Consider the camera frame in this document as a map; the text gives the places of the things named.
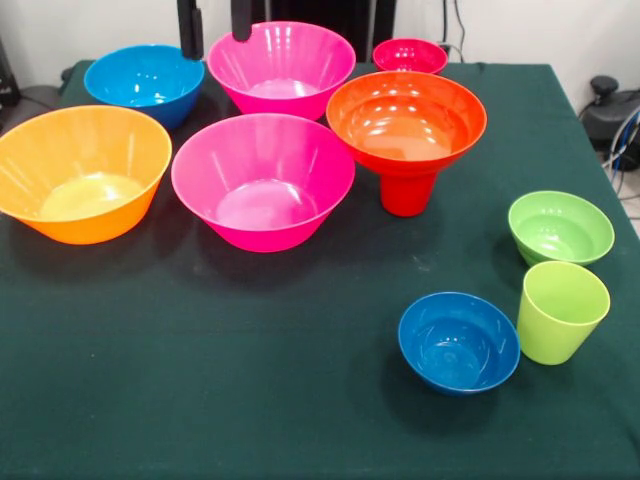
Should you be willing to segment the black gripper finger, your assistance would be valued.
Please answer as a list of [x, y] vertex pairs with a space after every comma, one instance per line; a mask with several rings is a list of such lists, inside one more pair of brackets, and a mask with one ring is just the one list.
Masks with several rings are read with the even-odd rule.
[[203, 57], [201, 10], [195, 0], [178, 0], [177, 12], [182, 55], [190, 60], [201, 60]]
[[246, 42], [252, 33], [252, 1], [231, 0], [232, 36], [237, 42]]

